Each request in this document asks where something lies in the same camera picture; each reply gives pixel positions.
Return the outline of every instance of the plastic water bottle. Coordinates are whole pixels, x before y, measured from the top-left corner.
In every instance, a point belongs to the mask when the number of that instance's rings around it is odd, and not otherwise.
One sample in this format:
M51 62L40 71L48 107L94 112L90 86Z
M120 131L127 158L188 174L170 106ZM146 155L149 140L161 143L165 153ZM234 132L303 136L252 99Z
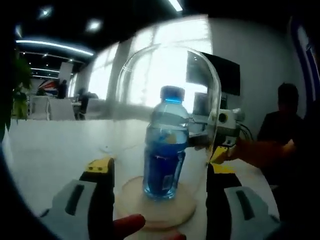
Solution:
M183 88L164 86L160 95L146 129L143 190L151 198L171 199L186 156L189 114L182 106Z

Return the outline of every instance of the person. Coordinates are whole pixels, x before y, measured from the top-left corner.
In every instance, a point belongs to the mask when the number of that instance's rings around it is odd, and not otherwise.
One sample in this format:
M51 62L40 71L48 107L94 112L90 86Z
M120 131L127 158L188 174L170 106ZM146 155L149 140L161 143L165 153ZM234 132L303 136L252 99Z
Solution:
M67 80L63 80L62 83L58 86L58 99L65 99L67 96Z
M313 196L318 183L318 148L320 146L320 99L307 109L301 127L287 144L274 141L238 140L236 145L221 154L215 163L241 159L257 168L285 161L287 169L282 173L283 181L273 195L277 203L280 219L290 223L290 232L308 232L314 224L312 214L319 205Z
M278 88L278 111L265 116L258 141L275 141L285 145L302 124L297 115L299 94L295 85L283 83Z
M84 88L79 90L78 101L81 102L79 119L85 120L89 99L98 99L98 95L90 91L86 92Z
M291 83L281 84L278 88L278 111L265 116L257 140L285 145L294 138L303 121L297 115L298 101L296 86ZM278 185L285 177L283 172L287 167L286 161L274 162L262 167L261 171L270 185Z

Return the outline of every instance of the human hand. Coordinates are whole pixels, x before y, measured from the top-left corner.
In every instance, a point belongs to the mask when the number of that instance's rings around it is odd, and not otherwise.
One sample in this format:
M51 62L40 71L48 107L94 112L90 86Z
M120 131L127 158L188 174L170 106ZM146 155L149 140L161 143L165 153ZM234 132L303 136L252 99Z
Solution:
M146 219L141 214L130 215L113 221L114 239L123 240L144 227ZM176 233L164 240L186 240L186 236Z

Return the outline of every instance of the table surface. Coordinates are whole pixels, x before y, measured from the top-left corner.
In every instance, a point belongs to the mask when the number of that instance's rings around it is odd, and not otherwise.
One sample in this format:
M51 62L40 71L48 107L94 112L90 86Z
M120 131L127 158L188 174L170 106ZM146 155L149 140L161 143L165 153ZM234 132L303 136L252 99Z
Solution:
M147 125L148 122L134 119L19 120L18 124L13 120L9 131L12 175L31 211L39 215L50 208L53 197L72 179L79 179L88 163L105 157L106 152L116 156L115 194L129 179L142 176ZM206 238L206 159L204 149L186 149L180 182L194 194L197 208L193 217L177 229L188 239ZM255 191L267 203L269 214L279 218L271 189L258 168L240 159L223 165L232 167L241 185ZM128 239L161 239L174 231L139 231Z

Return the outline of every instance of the television screen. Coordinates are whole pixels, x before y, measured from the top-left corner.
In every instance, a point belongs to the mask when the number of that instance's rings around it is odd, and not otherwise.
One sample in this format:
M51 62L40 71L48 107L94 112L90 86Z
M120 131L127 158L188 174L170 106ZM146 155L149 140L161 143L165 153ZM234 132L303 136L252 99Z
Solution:
M221 91L227 94L240 95L240 65L224 59L202 52L202 54L214 66L221 83ZM194 58L194 54L189 54L188 58ZM205 64L195 64L194 59L188 59L187 82L208 86L207 70L201 69Z

